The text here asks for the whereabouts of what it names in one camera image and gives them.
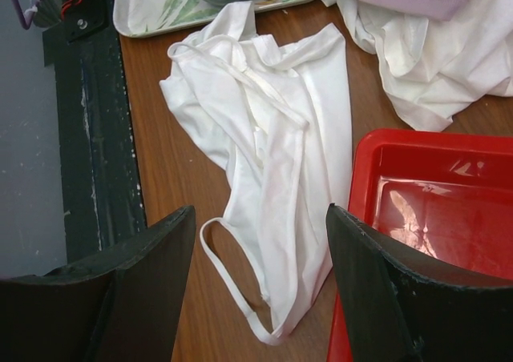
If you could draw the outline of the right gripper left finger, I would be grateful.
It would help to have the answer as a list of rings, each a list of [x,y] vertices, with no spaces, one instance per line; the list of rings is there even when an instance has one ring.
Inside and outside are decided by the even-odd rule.
[[[2,360],[169,361],[195,238],[184,206],[44,276],[2,280]]]

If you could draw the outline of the white tank top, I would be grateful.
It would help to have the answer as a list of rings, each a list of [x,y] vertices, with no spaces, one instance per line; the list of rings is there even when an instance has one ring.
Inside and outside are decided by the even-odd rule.
[[[329,24],[285,46],[258,34],[251,2],[225,6],[168,48],[170,112],[231,188],[217,218],[247,257],[269,306],[266,329],[230,273],[204,252],[256,338],[280,344],[313,306],[332,261],[325,215],[346,207],[352,123],[345,39]]]

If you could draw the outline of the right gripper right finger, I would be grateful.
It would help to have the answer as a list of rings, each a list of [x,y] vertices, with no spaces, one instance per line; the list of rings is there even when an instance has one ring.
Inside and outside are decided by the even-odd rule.
[[[329,250],[355,361],[510,361],[512,282],[456,267],[332,204]]]

